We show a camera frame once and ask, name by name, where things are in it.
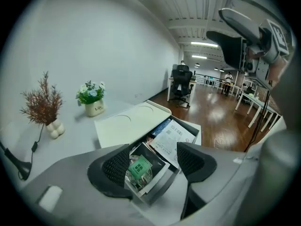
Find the box lid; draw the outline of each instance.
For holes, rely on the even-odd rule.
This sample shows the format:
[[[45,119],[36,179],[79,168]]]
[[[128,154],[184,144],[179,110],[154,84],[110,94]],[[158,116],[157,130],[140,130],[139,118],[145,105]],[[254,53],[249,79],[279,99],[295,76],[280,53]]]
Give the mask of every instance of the box lid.
[[[95,121],[95,128],[101,148],[131,144],[143,137],[171,115],[171,111],[152,101]]]

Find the open cardboard box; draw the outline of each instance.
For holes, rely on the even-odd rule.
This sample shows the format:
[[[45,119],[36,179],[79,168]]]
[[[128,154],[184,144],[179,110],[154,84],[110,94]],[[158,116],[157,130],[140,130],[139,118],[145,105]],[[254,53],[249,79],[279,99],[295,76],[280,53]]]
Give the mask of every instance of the open cardboard box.
[[[174,117],[169,109],[149,100],[107,119],[95,121],[95,128],[101,148],[121,144],[130,144],[132,148],[167,118],[175,120],[193,134],[193,143],[196,142],[201,133],[198,129]],[[150,205],[164,194],[180,171],[180,168],[174,170],[172,167],[171,165],[159,182],[140,200]]]

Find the person in white shirt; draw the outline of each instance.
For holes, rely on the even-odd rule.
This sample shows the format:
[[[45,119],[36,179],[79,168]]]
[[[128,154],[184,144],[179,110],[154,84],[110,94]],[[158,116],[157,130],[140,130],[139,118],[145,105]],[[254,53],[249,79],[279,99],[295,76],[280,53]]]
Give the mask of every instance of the person in white shirt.
[[[230,90],[230,83],[233,80],[233,76],[230,71],[228,72],[228,74],[225,75],[225,80],[226,80],[225,94],[226,94],[226,96],[228,96],[229,90]]]

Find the power cord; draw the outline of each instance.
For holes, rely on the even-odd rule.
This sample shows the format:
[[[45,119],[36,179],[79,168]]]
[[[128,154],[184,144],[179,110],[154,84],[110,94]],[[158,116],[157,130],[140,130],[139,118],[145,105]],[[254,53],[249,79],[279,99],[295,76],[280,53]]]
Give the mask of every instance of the power cord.
[[[265,97],[265,102],[264,102],[262,113],[260,114],[260,117],[259,117],[259,119],[257,121],[257,124],[256,124],[256,127],[254,129],[254,132],[253,132],[252,137],[250,139],[250,142],[249,142],[248,146],[245,148],[244,153],[249,149],[250,145],[256,140],[257,134],[258,134],[259,129],[260,129],[260,125],[263,121],[263,115],[266,113],[266,110],[267,110],[267,107],[268,107],[269,95],[270,95],[270,93],[268,91],[267,95]]]
[[[40,142],[43,128],[44,128],[44,124],[43,124],[42,129],[41,129],[41,132],[40,132],[39,140],[38,140],[38,141],[35,141],[35,142],[33,143],[33,146],[32,146],[32,155],[33,155],[33,153],[34,153],[34,152],[37,150],[37,148],[38,148],[38,142]],[[19,177],[20,180],[24,181],[24,179],[21,178],[21,176],[20,176],[20,172],[18,172],[18,177]]]

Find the floor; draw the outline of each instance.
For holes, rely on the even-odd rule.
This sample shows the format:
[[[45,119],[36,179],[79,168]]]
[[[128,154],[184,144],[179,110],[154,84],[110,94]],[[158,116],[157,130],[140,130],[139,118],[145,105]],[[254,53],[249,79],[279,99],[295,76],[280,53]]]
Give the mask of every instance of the floor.
[[[150,100],[169,108],[175,117],[202,126],[202,146],[222,148],[232,151],[243,151],[253,134],[255,124],[248,128],[249,123],[256,113],[253,108],[249,115],[250,107],[243,102],[237,111],[235,107],[237,98],[221,94],[221,90],[212,87],[197,85],[195,96],[190,108],[176,107],[178,101],[167,102],[167,89],[155,95]],[[255,143],[260,141],[268,132],[269,126],[258,133]]]

